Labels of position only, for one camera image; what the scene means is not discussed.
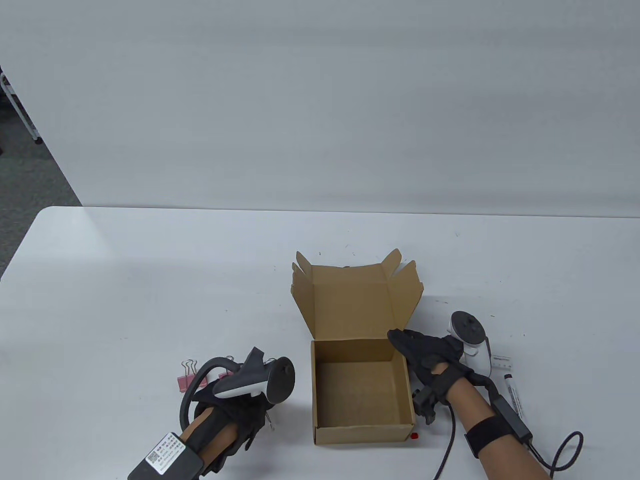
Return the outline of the person's left hand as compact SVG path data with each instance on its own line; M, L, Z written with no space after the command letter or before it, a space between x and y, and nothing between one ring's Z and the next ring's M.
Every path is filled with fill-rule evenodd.
M265 426L267 412L274 407L268 402L265 394L252 397L250 394L232 398L217 398L213 394L215 381L205 388L197 391L192 400L196 402L194 415L198 418L206 409L213 409L212 415L216 418L212 422L205 420L206 428L203 434L197 434L199 443L189 441L194 451L201 452L226 426L237 426L237 438L226 446L217 457L210 461L205 460L205 467L201 473L205 476L209 473L219 473L228 457L235 455L242 446L248 450L252 445L259 430Z

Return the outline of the person's right hand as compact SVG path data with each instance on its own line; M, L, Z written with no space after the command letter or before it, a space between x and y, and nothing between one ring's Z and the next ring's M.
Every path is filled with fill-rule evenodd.
M409 329L391 329L387 338L406 359L409 370L443 404L455 382L474 372L461 362L463 343L450 334L435 337Z

